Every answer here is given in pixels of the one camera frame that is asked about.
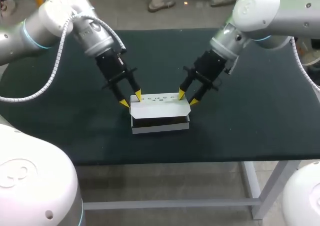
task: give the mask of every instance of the gray floor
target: gray floor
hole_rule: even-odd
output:
[[[211,8],[208,0],[175,0],[177,5],[155,14],[147,12],[149,0],[91,0],[98,15],[118,30],[220,27],[232,6]],[[22,21],[36,8],[34,0],[17,1],[16,13],[4,25]],[[0,78],[5,67],[0,67]],[[257,162],[261,187],[276,162]],[[78,167],[85,202],[144,199],[244,197],[238,163],[183,163]],[[87,211],[89,226],[102,225],[215,225],[285,226],[281,197],[263,221],[253,221],[243,209],[130,209]]]
[[[315,160],[303,161],[301,166]],[[256,162],[263,188],[277,162]],[[85,202],[157,199],[240,198],[246,196],[239,164],[177,163],[77,167]],[[87,211],[89,226],[215,225],[286,226],[280,196],[264,220],[252,220],[248,208],[176,208]]]

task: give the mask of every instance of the white spiral cable wrap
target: white spiral cable wrap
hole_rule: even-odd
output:
[[[126,47],[123,44],[122,40],[120,39],[120,37],[114,32],[114,30],[108,26],[104,21],[100,20],[99,18],[93,17],[93,16],[88,16],[88,15],[82,15],[82,14],[78,14],[78,15],[73,15],[71,16],[64,24],[63,26],[63,31],[62,31],[62,36],[60,39],[60,44],[59,44],[59,49],[58,49],[58,53],[56,55],[56,59],[55,59],[55,64],[54,64],[54,68],[53,71],[50,75],[49,80],[47,81],[47,83],[36,93],[28,96],[28,97],[22,97],[22,98],[7,98],[7,97],[1,97],[0,96],[0,101],[2,102],[10,102],[10,103],[16,103],[16,102],[26,102],[26,101],[30,101],[32,99],[37,98],[38,96],[40,96],[42,93],[44,93],[49,86],[51,85],[52,81],[54,80],[58,67],[59,67],[59,63],[60,63],[60,59],[61,59],[61,54],[62,54],[62,50],[64,48],[64,44],[65,44],[65,39],[67,36],[67,31],[68,31],[68,26],[70,24],[71,21],[79,19],[79,18],[84,18],[84,19],[88,19],[88,20],[93,20],[96,23],[99,23],[104,29],[106,29],[108,32],[110,32],[112,34],[112,36],[118,41],[120,47],[125,50]]]
[[[307,72],[305,71],[303,65],[301,64],[301,61],[300,61],[300,58],[299,58],[299,55],[298,55],[298,51],[297,51],[297,48],[296,48],[296,42],[295,42],[295,38],[294,37],[291,37],[290,39],[290,43],[292,45],[292,49],[293,49],[293,54],[294,54],[294,57],[295,57],[295,60],[298,64],[298,67],[300,69],[300,71],[302,72],[302,74],[304,75],[304,77],[307,79],[307,81],[312,85],[312,87],[318,92],[320,93],[320,88],[319,86],[313,82],[313,80],[309,77],[309,75],[307,74]]]

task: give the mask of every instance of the box lid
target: box lid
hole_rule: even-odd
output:
[[[178,100],[178,93],[145,94],[141,102],[132,95],[130,104],[130,114],[134,119],[185,117],[191,111],[185,97]]]

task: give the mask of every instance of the black table top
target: black table top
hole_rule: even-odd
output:
[[[142,93],[177,92],[190,66],[209,48],[211,29],[120,31],[124,59],[138,67]],[[27,96],[41,88],[57,48],[9,65],[0,95]],[[58,74],[41,97],[0,103],[13,126],[61,148],[76,165],[320,158],[320,105],[287,46],[267,51],[250,44],[219,92],[192,107],[186,131],[132,135],[129,110],[105,84],[94,59],[70,37]],[[199,84],[190,88],[191,96]],[[128,83],[121,88],[129,98]]]

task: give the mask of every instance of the yellow fingertip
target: yellow fingertip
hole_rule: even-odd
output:
[[[136,97],[141,101],[141,89],[135,92]]]
[[[124,106],[126,106],[126,107],[129,107],[129,104],[128,104],[128,102],[127,102],[125,99],[119,101],[119,103],[121,103],[122,105],[124,105]]]
[[[195,104],[195,103],[198,103],[199,101],[196,99],[196,98],[193,98],[193,100],[190,102],[190,106]]]
[[[179,96],[178,96],[178,99],[181,100],[181,98],[182,98],[184,95],[185,95],[185,92],[179,88]]]

